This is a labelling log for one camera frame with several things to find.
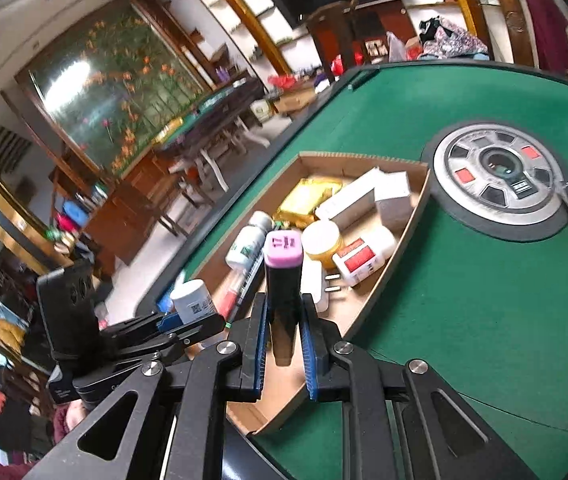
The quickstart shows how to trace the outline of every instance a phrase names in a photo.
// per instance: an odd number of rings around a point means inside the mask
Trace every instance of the yellow package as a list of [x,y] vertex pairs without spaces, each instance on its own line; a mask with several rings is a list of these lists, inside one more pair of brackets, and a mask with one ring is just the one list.
[[343,186],[332,178],[303,178],[288,194],[273,216],[276,221],[291,222],[299,229],[312,224],[315,209],[328,200]]

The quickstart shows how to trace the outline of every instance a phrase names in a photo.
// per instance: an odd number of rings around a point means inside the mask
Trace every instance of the white bottle with red label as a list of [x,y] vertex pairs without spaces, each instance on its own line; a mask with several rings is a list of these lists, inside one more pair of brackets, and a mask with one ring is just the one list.
[[333,262],[344,282],[355,286],[384,267],[396,247],[397,240],[393,233],[384,226],[378,226],[339,250],[333,256]]

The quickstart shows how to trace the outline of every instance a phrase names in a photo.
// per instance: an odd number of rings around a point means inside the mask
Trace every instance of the tile floor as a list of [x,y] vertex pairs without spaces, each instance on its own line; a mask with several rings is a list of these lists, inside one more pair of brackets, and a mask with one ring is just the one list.
[[[261,128],[254,128],[253,133],[275,139],[288,125],[290,120],[275,116],[264,123]],[[254,142],[247,141],[249,152],[239,156],[231,154],[221,162],[221,170],[230,188],[237,184],[241,169],[249,160],[257,159],[265,148]],[[222,195],[222,190],[215,187],[210,192],[213,198]],[[195,209],[183,197],[178,198],[171,206],[171,218],[180,218],[179,224],[191,232],[208,212],[208,206]],[[115,324],[134,316],[137,303],[144,297],[162,269],[168,264],[185,241],[184,237],[174,237],[161,225],[155,226],[148,241],[130,266],[121,266],[113,276],[114,289],[106,300],[108,323]]]

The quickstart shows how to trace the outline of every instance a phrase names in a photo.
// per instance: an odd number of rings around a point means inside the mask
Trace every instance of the green table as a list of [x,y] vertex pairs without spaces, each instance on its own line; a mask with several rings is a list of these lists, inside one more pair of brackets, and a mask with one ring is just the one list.
[[[304,150],[419,160],[445,126],[492,118],[532,131],[568,162],[568,85],[504,69],[403,64],[357,91],[342,89],[225,213],[187,271]],[[542,242],[503,242],[431,200],[354,342],[401,364],[425,359],[540,478],[568,471],[568,227]],[[298,480],[341,477],[337,404],[305,402],[279,431],[255,440]]]

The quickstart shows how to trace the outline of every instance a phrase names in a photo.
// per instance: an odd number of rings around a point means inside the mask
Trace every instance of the metal bolt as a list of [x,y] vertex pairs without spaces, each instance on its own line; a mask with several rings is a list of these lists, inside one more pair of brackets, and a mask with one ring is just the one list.
[[222,355],[232,354],[237,350],[237,345],[232,341],[222,341],[217,345],[217,351]]
[[348,355],[353,351],[353,345],[347,341],[338,341],[335,343],[333,349],[338,354]]
[[422,361],[421,359],[413,359],[410,363],[408,363],[409,370],[414,374],[425,374],[429,371],[429,365],[426,361]]
[[159,361],[150,361],[142,365],[142,374],[146,377],[152,377],[153,375],[157,375],[161,372],[162,368],[163,366]]

